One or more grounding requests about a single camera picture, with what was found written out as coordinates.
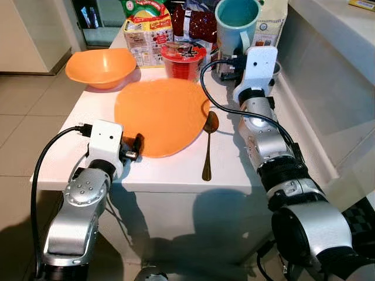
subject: mug handle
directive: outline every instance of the mug handle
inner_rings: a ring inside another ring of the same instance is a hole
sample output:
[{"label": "mug handle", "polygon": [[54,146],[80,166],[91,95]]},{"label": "mug handle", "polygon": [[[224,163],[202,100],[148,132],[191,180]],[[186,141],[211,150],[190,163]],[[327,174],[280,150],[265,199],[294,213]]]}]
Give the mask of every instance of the mug handle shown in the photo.
[{"label": "mug handle", "polygon": [[250,48],[250,39],[248,38],[248,34],[246,31],[241,31],[240,36],[243,46],[243,53],[245,54],[246,50]]}]

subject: red cup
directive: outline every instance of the red cup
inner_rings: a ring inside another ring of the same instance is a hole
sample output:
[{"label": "red cup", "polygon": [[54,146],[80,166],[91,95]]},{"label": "red cup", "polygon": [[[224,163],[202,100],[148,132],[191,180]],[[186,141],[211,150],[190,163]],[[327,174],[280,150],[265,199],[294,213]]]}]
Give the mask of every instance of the red cup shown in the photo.
[{"label": "red cup", "polygon": [[204,47],[194,42],[168,42],[161,53],[168,77],[199,80],[200,65],[207,53]]}]

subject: metal spoon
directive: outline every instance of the metal spoon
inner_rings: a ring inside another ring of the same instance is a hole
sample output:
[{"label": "metal spoon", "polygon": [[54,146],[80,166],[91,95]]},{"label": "metal spoon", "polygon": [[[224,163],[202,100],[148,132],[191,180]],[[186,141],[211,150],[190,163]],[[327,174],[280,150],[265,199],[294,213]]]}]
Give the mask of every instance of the metal spoon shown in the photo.
[{"label": "metal spoon", "polygon": [[209,140],[207,143],[206,161],[204,161],[204,167],[202,171],[202,179],[209,181],[211,180],[211,163],[210,163],[210,140],[211,133],[215,132],[219,127],[219,119],[215,112],[210,111],[207,121],[203,129],[209,134]]}]

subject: food packaging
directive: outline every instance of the food packaging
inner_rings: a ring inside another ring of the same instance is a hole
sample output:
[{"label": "food packaging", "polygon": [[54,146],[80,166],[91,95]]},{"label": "food packaging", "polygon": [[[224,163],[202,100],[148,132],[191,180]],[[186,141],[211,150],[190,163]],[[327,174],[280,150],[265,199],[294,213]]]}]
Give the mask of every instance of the food packaging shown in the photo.
[{"label": "food packaging", "polygon": [[252,46],[277,46],[288,15],[288,0],[260,1],[260,13]]},{"label": "food packaging", "polygon": [[203,65],[217,59],[216,19],[212,12],[184,10],[176,7],[172,15],[175,41],[195,42],[206,48]]},{"label": "food packaging", "polygon": [[151,18],[160,16],[161,9],[166,0],[121,0],[121,5],[126,18],[136,16]]},{"label": "food packaging", "polygon": [[[138,5],[150,5],[151,2],[153,1],[137,0]],[[166,42],[173,41],[172,21],[168,10],[162,4],[155,4],[154,8],[159,9],[159,16],[138,11],[136,15],[129,16],[124,24],[127,46],[139,67],[162,67],[161,47]]]},{"label": "food packaging", "polygon": [[197,82],[206,48],[195,42],[171,42],[162,46],[162,56],[169,78]]}]

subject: black cable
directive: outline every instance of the black cable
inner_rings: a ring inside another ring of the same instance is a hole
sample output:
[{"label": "black cable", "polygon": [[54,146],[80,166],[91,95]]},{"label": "black cable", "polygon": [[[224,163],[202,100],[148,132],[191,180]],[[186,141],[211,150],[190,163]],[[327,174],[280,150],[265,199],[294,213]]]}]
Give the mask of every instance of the black cable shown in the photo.
[{"label": "black cable", "polygon": [[42,165],[43,159],[47,154],[47,151],[50,149],[50,147],[57,141],[59,138],[61,138],[66,133],[69,133],[71,131],[80,131],[82,132],[82,129],[84,126],[74,126],[70,127],[68,129],[63,130],[62,132],[58,133],[53,139],[50,140],[50,142],[46,145],[46,147],[43,149],[42,153],[40,154],[35,170],[33,175],[33,182],[31,185],[31,200],[30,200],[30,219],[31,219],[31,229],[32,229],[32,236],[33,236],[33,245],[34,245],[34,255],[35,255],[35,277],[40,278],[40,271],[42,268],[42,250],[40,248],[40,241],[39,241],[39,230],[38,230],[38,219],[36,217],[36,187],[38,184],[38,176],[39,176],[39,170]]},{"label": "black cable", "polygon": [[272,278],[270,278],[267,273],[264,271],[264,269],[262,268],[262,264],[260,263],[260,255],[258,254],[257,255],[257,265],[258,265],[258,268],[259,268],[259,271],[260,273],[262,273],[262,275],[264,276],[264,278],[267,280],[267,281],[274,281]]},{"label": "black cable", "polygon": [[106,210],[108,213],[110,213],[111,215],[113,215],[113,216],[115,217],[115,219],[116,219],[118,225],[120,226],[120,229],[121,229],[122,234],[124,234],[124,237],[125,237],[126,241],[128,242],[128,245],[130,246],[130,248],[132,248],[132,247],[133,247],[133,246],[132,246],[132,243],[130,242],[130,239],[128,238],[128,236],[127,236],[125,230],[123,229],[123,227],[122,227],[122,225],[121,225],[121,223],[123,223],[124,225],[125,225],[125,223],[124,223],[123,220],[120,219],[120,218],[117,216],[117,214],[115,213],[115,210],[113,209],[112,203],[111,203],[111,201],[110,201],[110,199],[109,199],[108,197],[107,197],[107,204],[110,206],[111,209],[109,210],[108,208],[105,208],[105,210]]},{"label": "black cable", "polygon": [[228,113],[232,113],[232,114],[239,114],[239,115],[244,115],[244,116],[249,116],[249,117],[253,117],[253,118],[258,118],[260,120],[263,120],[263,121],[266,121],[268,123],[271,123],[272,125],[276,126],[281,135],[284,136],[286,142],[288,145],[294,143],[292,137],[290,136],[290,134],[288,133],[288,131],[283,127],[281,126],[277,121],[269,118],[269,117],[266,117],[266,116],[263,116],[261,114],[256,114],[256,113],[252,113],[252,112],[246,112],[246,111],[239,111],[239,110],[235,110],[235,109],[230,109],[230,108],[226,108],[226,107],[223,107],[221,106],[220,104],[218,104],[214,99],[213,97],[210,95],[210,93],[208,92],[205,84],[204,84],[204,73],[206,72],[206,70],[216,64],[220,64],[220,63],[224,63],[224,64],[230,64],[232,66],[235,66],[236,65],[236,61],[235,59],[234,60],[215,60],[215,61],[211,61],[210,63],[208,63],[207,65],[205,65],[201,72],[200,72],[200,85],[202,86],[203,88],[203,91],[204,93],[206,94],[207,98],[219,109],[223,110],[223,111],[226,111]]},{"label": "black cable", "polygon": [[292,263],[288,262],[288,266],[286,266],[285,262],[282,260],[282,257],[281,257],[280,254],[279,254],[279,259],[280,259],[280,262],[282,264],[282,273],[284,274],[284,277],[286,278],[286,280],[290,281],[291,278],[289,276],[289,272],[291,272],[291,270],[292,270]]}]

